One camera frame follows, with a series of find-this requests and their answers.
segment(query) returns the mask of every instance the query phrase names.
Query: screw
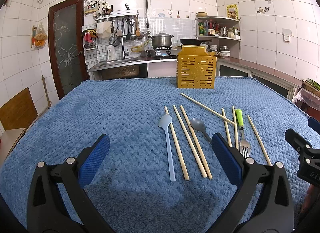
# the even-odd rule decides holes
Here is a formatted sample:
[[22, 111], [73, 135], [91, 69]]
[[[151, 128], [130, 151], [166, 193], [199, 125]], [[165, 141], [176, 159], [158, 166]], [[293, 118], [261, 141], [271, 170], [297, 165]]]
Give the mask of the screw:
[[67, 164], [73, 164], [75, 162], [75, 158], [73, 157], [69, 157], [67, 160], [66, 160]]
[[254, 159], [252, 159], [251, 157], [248, 157], [245, 161], [246, 161], [248, 164], [254, 164]]
[[37, 166], [38, 166], [39, 168], [44, 167], [44, 161], [40, 161], [40, 162], [38, 162]]
[[276, 162], [276, 166], [277, 166], [278, 168], [282, 168], [282, 167], [283, 167], [283, 164], [282, 164], [282, 162], [278, 161], [278, 162]]

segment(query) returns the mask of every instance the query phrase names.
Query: yellow utensil holder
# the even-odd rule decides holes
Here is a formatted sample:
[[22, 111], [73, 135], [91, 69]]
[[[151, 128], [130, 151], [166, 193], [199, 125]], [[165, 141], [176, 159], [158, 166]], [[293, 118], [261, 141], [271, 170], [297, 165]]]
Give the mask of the yellow utensil holder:
[[182, 46], [177, 58], [178, 88], [214, 88], [217, 57], [205, 47]]

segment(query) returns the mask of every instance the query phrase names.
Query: pot lid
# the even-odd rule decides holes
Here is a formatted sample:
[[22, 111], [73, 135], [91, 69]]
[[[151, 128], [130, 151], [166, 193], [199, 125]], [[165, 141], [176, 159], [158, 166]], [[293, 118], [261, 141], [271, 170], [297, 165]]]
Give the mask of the pot lid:
[[153, 38], [153, 37], [171, 37], [171, 35], [170, 35], [170, 34], [167, 34], [167, 33], [162, 33], [162, 32], [160, 32], [160, 33], [158, 33], [157, 35], [152, 36], [152, 38]]

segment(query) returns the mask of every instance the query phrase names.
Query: metal fork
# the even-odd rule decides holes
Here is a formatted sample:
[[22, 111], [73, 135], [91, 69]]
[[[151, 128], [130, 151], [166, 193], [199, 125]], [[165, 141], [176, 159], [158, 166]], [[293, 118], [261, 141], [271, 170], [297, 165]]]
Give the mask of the metal fork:
[[242, 110], [241, 109], [236, 109], [236, 116], [237, 116], [238, 123], [240, 125], [241, 137], [242, 137], [242, 139], [240, 141], [239, 152], [242, 154], [242, 156], [244, 158], [247, 158], [250, 156], [251, 147], [250, 147], [250, 144], [244, 138], [244, 126], [243, 126]]

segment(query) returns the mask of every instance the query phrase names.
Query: green handle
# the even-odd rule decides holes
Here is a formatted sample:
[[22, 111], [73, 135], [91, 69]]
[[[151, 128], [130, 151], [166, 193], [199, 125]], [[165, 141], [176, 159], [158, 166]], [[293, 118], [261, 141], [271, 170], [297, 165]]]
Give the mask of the green handle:
[[243, 129], [243, 119], [242, 119], [242, 110], [241, 109], [236, 109], [236, 116], [238, 123], [240, 125], [240, 129]]

